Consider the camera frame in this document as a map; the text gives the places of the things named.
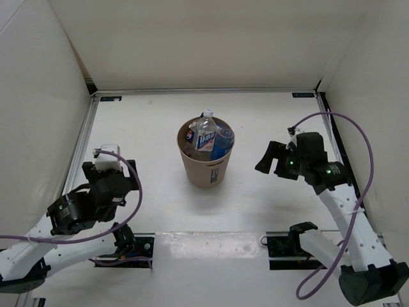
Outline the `clear bottle blue white label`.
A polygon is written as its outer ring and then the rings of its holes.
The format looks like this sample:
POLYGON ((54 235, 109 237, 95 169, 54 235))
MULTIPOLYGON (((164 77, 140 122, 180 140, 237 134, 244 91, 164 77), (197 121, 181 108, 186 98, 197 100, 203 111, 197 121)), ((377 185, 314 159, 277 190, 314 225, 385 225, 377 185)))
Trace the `clear bottle blue white label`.
POLYGON ((217 124, 213 119, 213 111, 205 109, 203 116, 195 125, 194 149, 198 152, 211 152, 213 150, 217 124))

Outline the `small Pepsi bottle black cap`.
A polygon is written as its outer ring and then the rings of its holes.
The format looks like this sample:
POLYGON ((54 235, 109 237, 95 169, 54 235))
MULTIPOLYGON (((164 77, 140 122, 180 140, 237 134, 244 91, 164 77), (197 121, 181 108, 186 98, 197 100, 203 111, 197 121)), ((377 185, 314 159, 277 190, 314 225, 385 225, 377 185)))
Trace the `small Pepsi bottle black cap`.
POLYGON ((188 132, 185 136, 185 140, 188 143, 193 143, 194 140, 194 134, 195 134, 195 128, 196 128, 196 122, 197 120, 194 120, 190 125, 189 125, 189 129, 188 132))

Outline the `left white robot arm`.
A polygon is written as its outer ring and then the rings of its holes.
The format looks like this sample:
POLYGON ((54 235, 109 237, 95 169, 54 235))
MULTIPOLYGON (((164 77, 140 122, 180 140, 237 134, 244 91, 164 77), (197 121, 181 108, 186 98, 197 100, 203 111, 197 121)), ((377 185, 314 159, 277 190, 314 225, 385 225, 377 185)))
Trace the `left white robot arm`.
POLYGON ((114 221, 127 194, 140 189, 135 161, 125 165, 129 176, 117 158, 82 165, 87 183, 58 198, 25 236, 1 250, 1 293, 23 294, 79 262, 133 252, 131 228, 126 221, 114 221))

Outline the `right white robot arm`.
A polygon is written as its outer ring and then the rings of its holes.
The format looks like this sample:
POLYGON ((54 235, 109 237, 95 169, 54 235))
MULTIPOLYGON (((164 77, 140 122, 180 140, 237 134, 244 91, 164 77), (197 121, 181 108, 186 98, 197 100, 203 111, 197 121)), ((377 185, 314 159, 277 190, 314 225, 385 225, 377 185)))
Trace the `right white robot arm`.
POLYGON ((396 262, 371 227, 359 205, 350 176, 340 162, 330 162, 323 137, 317 132, 296 132, 288 144, 271 141, 255 169, 305 182, 330 212, 343 238, 341 246, 328 240, 310 222, 290 228, 287 248, 293 255, 309 253, 338 279, 353 306, 396 295, 408 281, 408 265, 396 262))

